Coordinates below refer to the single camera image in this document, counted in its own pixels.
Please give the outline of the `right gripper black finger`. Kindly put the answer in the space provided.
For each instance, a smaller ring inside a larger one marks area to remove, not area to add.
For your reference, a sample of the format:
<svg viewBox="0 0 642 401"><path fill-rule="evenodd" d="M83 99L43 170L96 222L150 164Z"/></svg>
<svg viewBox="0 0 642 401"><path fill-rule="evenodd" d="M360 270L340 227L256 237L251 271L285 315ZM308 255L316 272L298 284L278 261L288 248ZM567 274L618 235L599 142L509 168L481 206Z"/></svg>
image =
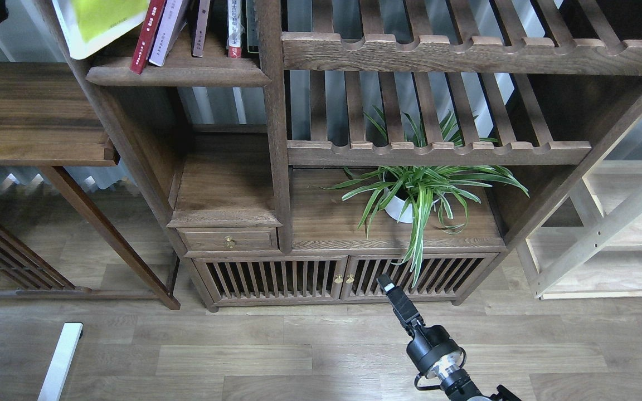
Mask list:
<svg viewBox="0 0 642 401"><path fill-rule="evenodd" d="M382 287L403 329L408 335L414 335L415 327L424 326L425 322L412 300L407 297L403 289L394 284L387 274L377 277L377 283Z"/></svg>

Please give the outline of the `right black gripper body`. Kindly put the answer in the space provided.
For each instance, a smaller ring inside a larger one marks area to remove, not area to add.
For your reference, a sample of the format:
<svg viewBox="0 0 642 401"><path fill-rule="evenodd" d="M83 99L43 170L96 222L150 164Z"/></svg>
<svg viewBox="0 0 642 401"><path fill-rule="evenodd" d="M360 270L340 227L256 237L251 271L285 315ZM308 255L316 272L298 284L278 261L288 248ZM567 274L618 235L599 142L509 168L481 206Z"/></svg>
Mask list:
<svg viewBox="0 0 642 401"><path fill-rule="evenodd" d="M418 370L418 378L436 376L445 380L463 368L465 350L451 339L443 326L426 327L420 315L402 318L402 324L412 338L407 344L407 354Z"/></svg>

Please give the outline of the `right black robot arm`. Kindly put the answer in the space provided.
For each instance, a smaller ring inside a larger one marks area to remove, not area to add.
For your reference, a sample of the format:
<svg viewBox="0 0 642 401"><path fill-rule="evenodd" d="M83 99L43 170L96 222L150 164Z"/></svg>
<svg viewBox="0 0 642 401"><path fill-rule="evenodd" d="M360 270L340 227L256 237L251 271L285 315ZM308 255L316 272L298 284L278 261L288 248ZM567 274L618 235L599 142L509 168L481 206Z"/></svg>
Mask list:
<svg viewBox="0 0 642 401"><path fill-rule="evenodd" d="M377 282L412 338L407 344L407 353L419 371L414 380L417 390L442 390L451 400L520 400L502 385L497 386L496 394L489 397L482 394L463 369L464 348L451 339L443 326L426 327L413 302L389 276L382 274Z"/></svg>

